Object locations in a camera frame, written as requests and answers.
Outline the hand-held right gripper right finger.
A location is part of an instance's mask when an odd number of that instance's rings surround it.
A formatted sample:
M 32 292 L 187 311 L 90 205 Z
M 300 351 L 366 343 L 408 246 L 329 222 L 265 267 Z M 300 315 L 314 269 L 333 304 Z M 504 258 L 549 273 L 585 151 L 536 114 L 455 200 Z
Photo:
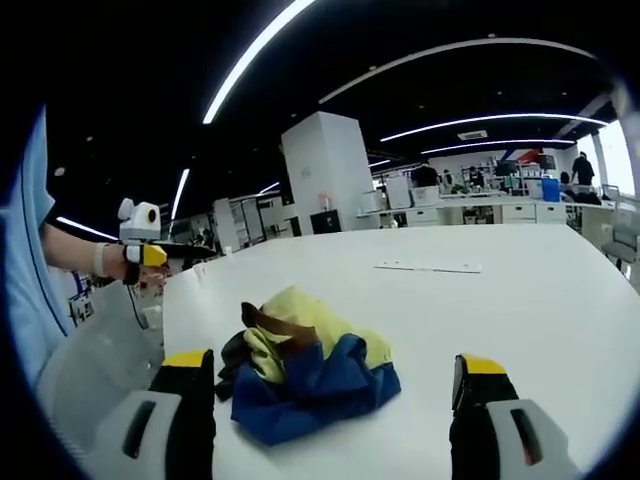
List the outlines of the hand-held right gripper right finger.
M 454 479 L 581 477 L 564 431 L 489 358 L 455 358 L 449 441 Z

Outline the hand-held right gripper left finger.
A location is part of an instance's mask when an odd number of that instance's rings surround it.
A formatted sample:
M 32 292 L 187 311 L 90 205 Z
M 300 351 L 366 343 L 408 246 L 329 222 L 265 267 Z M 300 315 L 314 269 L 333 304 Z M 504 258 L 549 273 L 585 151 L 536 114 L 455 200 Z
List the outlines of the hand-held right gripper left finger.
M 166 358 L 147 390 L 131 392 L 98 426 L 95 479 L 211 479 L 211 350 Z

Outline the person's left hand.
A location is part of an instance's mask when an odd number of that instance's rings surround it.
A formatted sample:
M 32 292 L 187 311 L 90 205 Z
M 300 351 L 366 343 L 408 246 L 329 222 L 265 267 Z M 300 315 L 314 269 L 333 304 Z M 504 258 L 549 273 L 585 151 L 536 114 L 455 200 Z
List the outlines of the person's left hand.
M 101 278 L 119 280 L 125 285 L 139 283 L 163 286 L 170 271 L 166 266 L 140 266 L 125 259 L 124 246 L 107 244 L 102 253 Z

